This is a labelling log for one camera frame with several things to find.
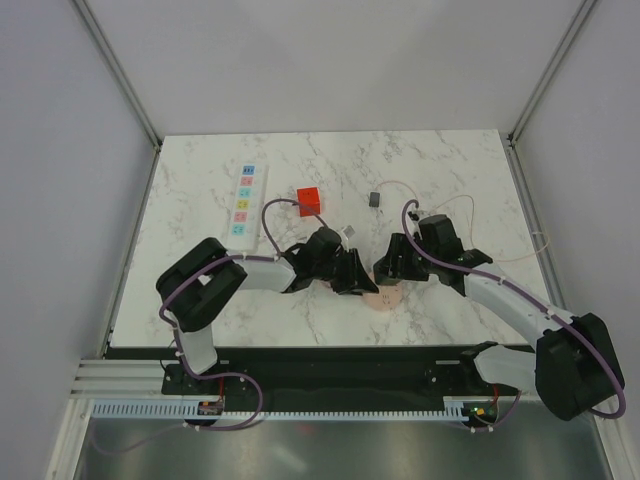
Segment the pink round socket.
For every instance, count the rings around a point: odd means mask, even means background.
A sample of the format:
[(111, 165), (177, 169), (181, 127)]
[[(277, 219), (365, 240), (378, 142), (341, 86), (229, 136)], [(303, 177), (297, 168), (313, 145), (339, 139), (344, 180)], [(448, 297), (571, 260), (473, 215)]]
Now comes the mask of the pink round socket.
[(370, 308), (376, 311), (390, 311), (400, 304), (403, 292), (400, 285), (379, 286), (377, 293), (366, 293), (362, 298)]

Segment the dark grey usb charger plug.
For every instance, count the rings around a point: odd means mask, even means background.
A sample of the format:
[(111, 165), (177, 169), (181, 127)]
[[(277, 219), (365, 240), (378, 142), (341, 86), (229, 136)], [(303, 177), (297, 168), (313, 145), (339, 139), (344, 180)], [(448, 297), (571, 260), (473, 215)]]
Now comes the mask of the dark grey usb charger plug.
[(381, 195), (379, 192), (372, 191), (369, 194), (369, 206), (371, 208), (379, 208), (381, 202)]

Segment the red cube socket adapter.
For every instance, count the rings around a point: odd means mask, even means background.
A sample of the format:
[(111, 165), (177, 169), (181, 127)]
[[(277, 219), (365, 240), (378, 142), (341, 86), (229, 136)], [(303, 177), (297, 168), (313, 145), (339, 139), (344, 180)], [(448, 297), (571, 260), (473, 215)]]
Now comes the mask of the red cube socket adapter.
[(309, 217), (321, 214), (321, 198), (317, 187), (304, 187), (296, 190), (299, 202), (298, 212), (300, 217)]

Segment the white power strip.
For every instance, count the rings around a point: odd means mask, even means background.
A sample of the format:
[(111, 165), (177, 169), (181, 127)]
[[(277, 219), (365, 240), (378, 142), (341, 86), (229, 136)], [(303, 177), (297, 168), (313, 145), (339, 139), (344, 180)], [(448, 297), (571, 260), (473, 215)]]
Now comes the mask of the white power strip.
[(261, 230), (269, 166), (245, 163), (236, 176), (227, 230), (226, 247), (231, 251), (253, 253)]

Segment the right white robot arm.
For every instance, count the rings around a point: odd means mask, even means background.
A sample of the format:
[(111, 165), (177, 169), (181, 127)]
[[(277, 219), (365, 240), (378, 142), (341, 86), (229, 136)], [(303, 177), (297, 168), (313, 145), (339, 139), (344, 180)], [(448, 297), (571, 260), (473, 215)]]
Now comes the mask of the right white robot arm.
[(377, 284), (440, 284), (490, 310), (515, 330), (529, 351), (487, 341), (467, 352), (458, 381), (467, 392), (491, 384), (538, 395), (557, 418), (585, 412), (619, 419), (627, 410), (625, 380), (605, 322), (593, 313), (576, 315), (544, 301), (520, 285), (478, 249), (467, 250), (444, 214), (427, 215), (409, 201), (402, 232), (374, 265)]

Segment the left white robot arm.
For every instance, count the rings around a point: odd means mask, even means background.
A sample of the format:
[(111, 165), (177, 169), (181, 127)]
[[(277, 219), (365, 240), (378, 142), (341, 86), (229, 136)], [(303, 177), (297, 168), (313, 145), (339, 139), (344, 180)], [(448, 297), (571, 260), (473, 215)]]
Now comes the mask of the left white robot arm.
[(213, 237), (198, 243), (156, 282), (162, 300), (159, 316), (171, 325), (187, 365), (185, 382), (198, 393), (218, 385), (212, 324), (236, 292), (290, 294), (315, 281), (327, 283), (338, 295), (379, 292), (358, 251), (345, 248), (340, 235), (328, 227), (274, 256), (231, 254)]

